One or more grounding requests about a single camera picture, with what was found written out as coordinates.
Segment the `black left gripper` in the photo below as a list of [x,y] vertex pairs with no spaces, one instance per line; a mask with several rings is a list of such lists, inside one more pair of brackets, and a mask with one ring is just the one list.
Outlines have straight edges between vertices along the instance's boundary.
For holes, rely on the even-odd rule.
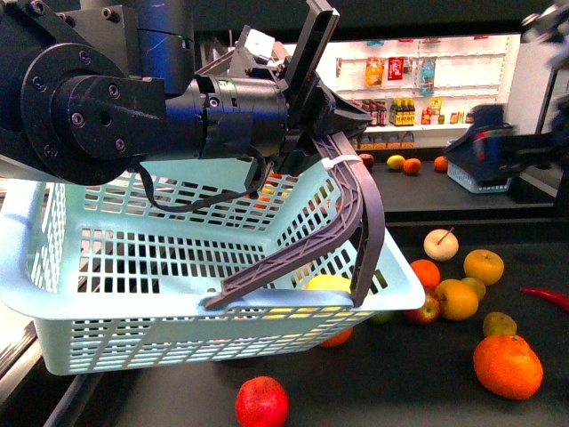
[[246,76],[251,82],[273,82],[286,106],[286,123],[278,126],[285,136],[269,139],[277,144],[276,153],[253,162],[259,176],[267,175],[270,168],[297,175],[316,154],[316,137],[359,135],[371,120],[369,113],[342,99],[317,74],[340,15],[326,1],[308,1],[307,5],[309,13],[293,55],[280,52],[280,43],[248,26],[232,53],[230,74]]

